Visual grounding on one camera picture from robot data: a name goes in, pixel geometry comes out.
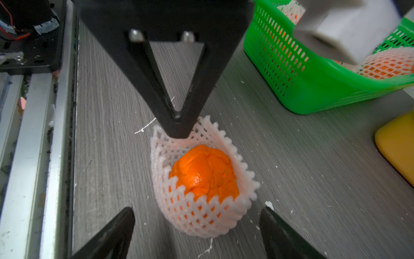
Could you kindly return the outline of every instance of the foam net in basket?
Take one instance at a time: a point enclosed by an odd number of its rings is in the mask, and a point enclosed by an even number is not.
[[[300,18],[306,11],[306,9],[295,0],[290,1],[287,5],[280,5],[277,8],[295,25],[298,24]]]
[[[226,234],[257,198],[255,190],[260,184],[253,180],[255,173],[247,170],[247,164],[242,162],[231,139],[218,127],[217,122],[210,122],[210,116],[199,117],[187,139],[170,138],[160,126],[154,127],[151,171],[156,201],[166,219],[188,235],[208,238]],[[203,195],[194,201],[192,192],[184,195],[184,186],[176,188],[177,177],[169,178],[173,164],[198,145],[218,148],[231,159],[240,192],[235,200],[227,197],[219,203],[216,196],[207,203],[207,197]]]
[[[368,56],[357,73],[369,78],[386,79],[413,73],[414,48],[391,48]]]

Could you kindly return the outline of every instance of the cable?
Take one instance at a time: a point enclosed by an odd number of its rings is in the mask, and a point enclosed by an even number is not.
[[[26,34],[24,34],[24,35],[21,35],[21,36],[19,36],[19,37],[17,37],[17,38],[14,38],[14,37],[12,37],[6,30],[4,30],[3,29],[3,27],[1,27],[0,26],[0,31],[2,31],[2,32],[4,32],[4,33],[6,33],[6,36],[10,39],[10,40],[12,40],[12,41],[18,41],[18,40],[21,40],[21,39],[24,39],[24,38],[27,38],[27,37],[29,37],[30,36],[30,33],[26,33]]]
[[[9,14],[9,16],[10,16],[10,25],[14,28],[12,14],[9,12],[9,10],[6,8],[6,6],[3,4],[3,2],[1,0],[0,0],[0,4],[3,6],[4,10],[6,10],[6,12]]]

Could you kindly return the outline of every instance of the black metal plate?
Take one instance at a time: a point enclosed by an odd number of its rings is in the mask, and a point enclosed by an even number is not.
[[[0,65],[0,72],[11,75],[27,73],[49,73],[60,67],[62,54],[63,29],[66,15],[65,0],[49,0],[53,10],[58,14],[60,26],[49,33],[30,36],[19,41],[6,41],[0,38],[0,52],[22,51],[26,63],[18,64],[15,60],[8,60]]]

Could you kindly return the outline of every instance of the orange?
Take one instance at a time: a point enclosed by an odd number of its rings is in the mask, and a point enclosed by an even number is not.
[[[170,178],[177,176],[177,188],[185,186],[184,194],[194,193],[194,201],[202,195],[209,202],[219,196],[219,202],[239,195],[236,176],[230,158],[220,149],[199,145],[174,163]]]

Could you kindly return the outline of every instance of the wood grain surface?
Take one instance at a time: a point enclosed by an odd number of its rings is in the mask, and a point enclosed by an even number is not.
[[[200,46],[152,46],[180,106]],[[256,225],[270,201],[327,258],[414,258],[414,189],[373,141],[378,128],[412,109],[403,91],[293,114],[240,44],[201,115],[228,133],[262,186],[237,226],[205,252],[210,240],[174,229],[155,203],[149,138],[157,121],[134,134],[154,115],[83,24],[78,53],[73,252],[131,206],[136,224],[128,258],[266,258]]]

